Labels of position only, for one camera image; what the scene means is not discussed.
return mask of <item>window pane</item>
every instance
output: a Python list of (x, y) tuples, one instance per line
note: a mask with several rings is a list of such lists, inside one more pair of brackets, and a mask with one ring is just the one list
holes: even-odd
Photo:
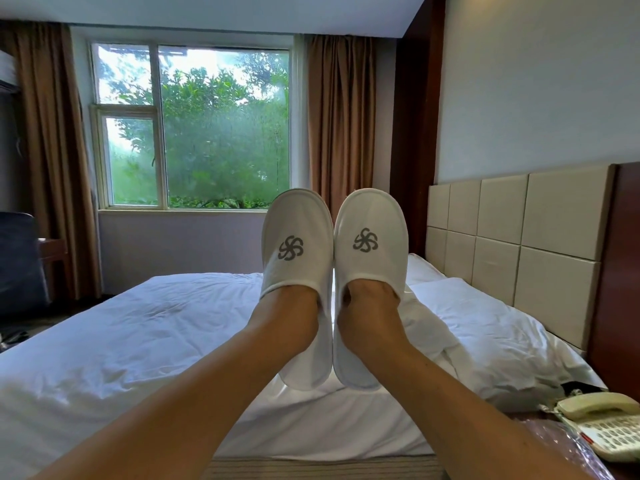
[(98, 43), (93, 53), (99, 103), (154, 103), (148, 46)]
[(112, 205), (157, 205), (154, 124), (105, 118)]
[(289, 54), (160, 47), (169, 205), (264, 209), (289, 188)]

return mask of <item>air conditioner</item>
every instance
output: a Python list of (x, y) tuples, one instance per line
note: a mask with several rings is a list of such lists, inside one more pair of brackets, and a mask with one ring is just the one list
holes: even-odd
[(16, 93), (19, 90), (13, 57), (0, 50), (0, 92)]

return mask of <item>tree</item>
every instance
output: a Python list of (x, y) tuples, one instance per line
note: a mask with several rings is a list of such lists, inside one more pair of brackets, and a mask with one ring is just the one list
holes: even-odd
[[(188, 72), (174, 69), (169, 57), (161, 57), (171, 207), (264, 208), (289, 188), (288, 56), (245, 52), (236, 67), (237, 71), (220, 70), (212, 76), (204, 67)], [(152, 92), (136, 82), (137, 70), (118, 68), (121, 74), (131, 74), (129, 78), (116, 78), (108, 66), (100, 72), (121, 101), (151, 104)], [(116, 158), (112, 153), (111, 172), (113, 176), (116, 166), (119, 178), (128, 182), (123, 185), (132, 188), (115, 193), (130, 194), (122, 196), (132, 200), (126, 203), (152, 203), (153, 198), (140, 202), (136, 195), (141, 181), (155, 181), (153, 127), (148, 120), (122, 118), (118, 131), (133, 151), (130, 155), (116, 151)]]

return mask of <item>window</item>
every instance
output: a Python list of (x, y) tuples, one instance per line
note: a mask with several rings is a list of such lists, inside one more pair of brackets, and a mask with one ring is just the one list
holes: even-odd
[(92, 55), (103, 208), (265, 209), (289, 188), (288, 50)]

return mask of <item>upholstered headboard panel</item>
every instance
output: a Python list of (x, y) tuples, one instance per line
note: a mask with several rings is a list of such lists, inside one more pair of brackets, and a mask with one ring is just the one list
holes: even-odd
[(427, 260), (586, 350), (614, 166), (432, 185)]

